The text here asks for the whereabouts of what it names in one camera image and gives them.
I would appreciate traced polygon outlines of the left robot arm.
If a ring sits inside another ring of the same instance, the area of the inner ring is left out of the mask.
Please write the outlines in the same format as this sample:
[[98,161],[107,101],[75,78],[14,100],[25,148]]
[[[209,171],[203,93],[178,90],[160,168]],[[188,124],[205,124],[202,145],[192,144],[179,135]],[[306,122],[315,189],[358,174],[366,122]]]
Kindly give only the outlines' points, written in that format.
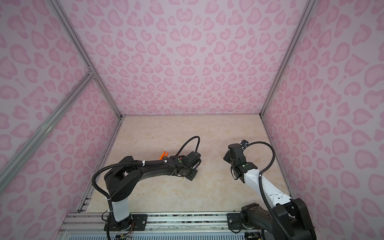
[[132,156],[119,163],[101,168],[92,177],[92,186],[107,198],[111,218],[122,223],[131,217],[129,196],[141,180],[159,176],[174,176],[192,181],[198,173],[201,155],[191,152],[186,156],[163,157],[157,161],[138,161]]

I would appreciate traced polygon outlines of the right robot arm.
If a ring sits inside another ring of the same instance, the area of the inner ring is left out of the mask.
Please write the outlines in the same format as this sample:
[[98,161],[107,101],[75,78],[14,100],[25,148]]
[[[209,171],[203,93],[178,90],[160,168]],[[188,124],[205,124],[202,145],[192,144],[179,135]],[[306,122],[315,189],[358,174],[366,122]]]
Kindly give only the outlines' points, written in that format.
[[229,145],[224,161],[231,165],[233,178],[252,188],[262,198],[266,208],[257,203],[242,207],[238,221],[228,220],[229,229],[235,234],[242,229],[258,230],[257,235],[249,236],[259,240],[315,240],[315,228],[305,202],[283,193],[264,177],[275,162],[275,150],[269,143],[257,143],[272,151],[272,159],[264,169],[260,170],[246,160],[244,151],[252,146],[246,140]]

